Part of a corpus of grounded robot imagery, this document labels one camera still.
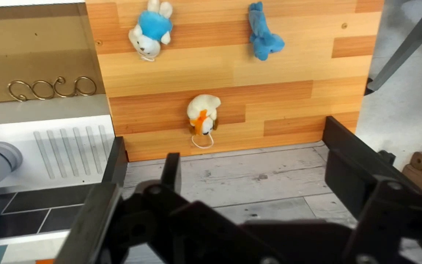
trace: cable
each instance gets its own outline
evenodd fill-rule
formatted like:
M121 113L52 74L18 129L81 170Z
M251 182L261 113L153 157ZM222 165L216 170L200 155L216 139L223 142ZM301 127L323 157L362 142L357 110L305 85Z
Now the cable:
M213 138L213 135L211 135L211 130L210 130L209 136L210 136L210 139L211 139L211 143L210 143L210 145L206 145L206 146L198 145L198 143L195 142L195 135L192 135L192 142L194 142L194 145L195 145L197 148L200 148L200 149L210 149L210 148L214 145L214 138Z

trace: stuffed toy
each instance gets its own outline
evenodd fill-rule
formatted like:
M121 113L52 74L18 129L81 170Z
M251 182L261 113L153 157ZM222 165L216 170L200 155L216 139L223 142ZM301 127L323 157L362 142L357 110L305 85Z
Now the stuffed toy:
M210 135L217 120L217 108L222 105L219 96L201 94L188 104L188 117L195 135Z
M140 14L137 26L129 30L129 41L144 60L154 61L162 52L162 44L170 42L172 11L169 1L150 0L148 10Z
M250 20L252 28L251 42L255 57L267 60L270 52L283 50L285 41L279 35L270 32L264 4L261 1L250 6Z

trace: gray floor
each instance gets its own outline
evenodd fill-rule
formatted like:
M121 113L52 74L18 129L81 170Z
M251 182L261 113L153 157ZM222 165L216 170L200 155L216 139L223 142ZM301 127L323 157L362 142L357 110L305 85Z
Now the gray floor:
M422 16L422 0L386 0L371 76L402 44ZM376 149L398 155L403 168L412 152L422 151L422 45L417 52L364 102L358 136Z
M357 220L324 182L329 149L323 143L182 158L182 195L204 201L235 223L250 220ZM143 180L159 179L163 160L132 162L125 180L129 196ZM403 255L422 262L422 249L405 242ZM132 248L129 264L162 262L148 246Z

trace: wooden floor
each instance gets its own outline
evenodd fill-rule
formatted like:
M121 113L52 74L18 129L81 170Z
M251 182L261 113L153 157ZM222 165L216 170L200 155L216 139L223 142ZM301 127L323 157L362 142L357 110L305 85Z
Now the wooden floor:
M266 0L269 26L286 41L267 61L251 52L250 3L173 0L172 44L148 63L128 39L147 1L87 1L131 161L317 142L330 114L357 127L384 1ZM206 151L191 143L187 117L198 94L223 101L216 146Z
M248 220L327 218L357 226L357 220L324 182L329 149L305 143L182 158L182 195L201 199L235 223ZM159 179L163 160L131 162L125 196L148 179ZM422 262L422 249L406 240L405 255ZM129 264L160 264L148 246L131 249Z

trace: white plush toy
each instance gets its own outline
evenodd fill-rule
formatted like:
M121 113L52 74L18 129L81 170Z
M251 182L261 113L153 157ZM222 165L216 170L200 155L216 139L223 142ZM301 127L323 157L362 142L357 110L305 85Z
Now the white plush toy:
M188 117L195 127L195 133L210 135L217 118L217 107L222 105L219 96L201 94L188 104Z
M138 54L148 61L162 52L162 44L170 42L173 7L169 1L148 0L148 10L140 14L138 23L128 33Z

